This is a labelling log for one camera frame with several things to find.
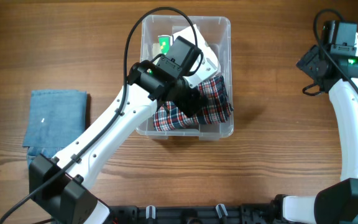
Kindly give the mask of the blue denim jeans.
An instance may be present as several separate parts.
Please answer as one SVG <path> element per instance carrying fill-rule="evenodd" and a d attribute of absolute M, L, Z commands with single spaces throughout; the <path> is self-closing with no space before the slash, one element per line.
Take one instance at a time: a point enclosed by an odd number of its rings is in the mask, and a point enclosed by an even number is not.
<path fill-rule="evenodd" d="M 87 93 L 80 90 L 33 90 L 22 146 L 27 163 L 38 155 L 53 157 L 85 131 Z"/>

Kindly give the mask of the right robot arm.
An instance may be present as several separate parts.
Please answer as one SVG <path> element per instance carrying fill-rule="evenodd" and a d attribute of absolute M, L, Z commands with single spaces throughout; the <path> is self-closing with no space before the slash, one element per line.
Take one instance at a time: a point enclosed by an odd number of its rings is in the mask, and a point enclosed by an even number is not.
<path fill-rule="evenodd" d="M 314 45 L 296 66 L 329 95 L 342 154 L 341 180 L 315 196 L 283 195 L 275 219 L 288 223 L 358 223 L 358 55 L 330 57 Z"/>

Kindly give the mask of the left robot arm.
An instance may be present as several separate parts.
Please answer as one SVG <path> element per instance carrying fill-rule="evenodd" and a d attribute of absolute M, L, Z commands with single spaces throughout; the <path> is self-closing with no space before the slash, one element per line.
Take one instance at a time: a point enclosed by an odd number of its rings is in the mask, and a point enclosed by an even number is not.
<path fill-rule="evenodd" d="M 196 86 L 216 74 L 206 62 L 179 65 L 161 57 L 135 63 L 107 110 L 76 140 L 29 166 L 31 199 L 58 223 L 105 223 L 111 211 L 90 189 L 109 158 L 161 105 L 194 115 L 204 105 Z"/>

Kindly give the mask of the red plaid shirt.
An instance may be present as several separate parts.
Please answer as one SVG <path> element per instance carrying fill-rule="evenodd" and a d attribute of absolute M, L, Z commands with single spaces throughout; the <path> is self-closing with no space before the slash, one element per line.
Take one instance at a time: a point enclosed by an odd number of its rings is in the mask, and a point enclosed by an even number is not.
<path fill-rule="evenodd" d="M 197 87 L 201 96 L 207 99 L 196 114 L 187 117 L 174 102 L 168 101 L 154 114 L 153 126 L 156 131 L 172 131 L 199 124 L 225 123 L 234 110 L 229 102 L 224 77 L 217 75 L 200 83 Z"/>

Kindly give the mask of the white printed t-shirt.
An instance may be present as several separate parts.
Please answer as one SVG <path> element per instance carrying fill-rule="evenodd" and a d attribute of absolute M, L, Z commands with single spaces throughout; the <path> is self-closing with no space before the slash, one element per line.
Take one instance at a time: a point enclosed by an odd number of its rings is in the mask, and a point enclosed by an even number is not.
<path fill-rule="evenodd" d="M 196 70 L 198 65 L 200 65 L 194 75 L 184 77 L 191 88 L 197 87 L 201 82 L 212 78 L 220 72 L 220 63 L 216 54 L 208 45 L 207 41 L 205 41 L 196 24 L 194 25 L 194 28 L 198 40 L 198 47 L 203 52 L 203 59 L 200 61 L 201 57 L 199 56 L 197 61 L 192 66 L 190 70 L 191 72 Z M 189 40 L 192 44 L 195 43 L 194 33 L 191 27 L 186 27 L 176 33 L 173 33 L 172 35 L 159 35 L 158 42 L 152 45 L 152 58 L 156 57 L 158 54 L 166 54 L 172 46 L 173 41 L 179 36 Z"/>

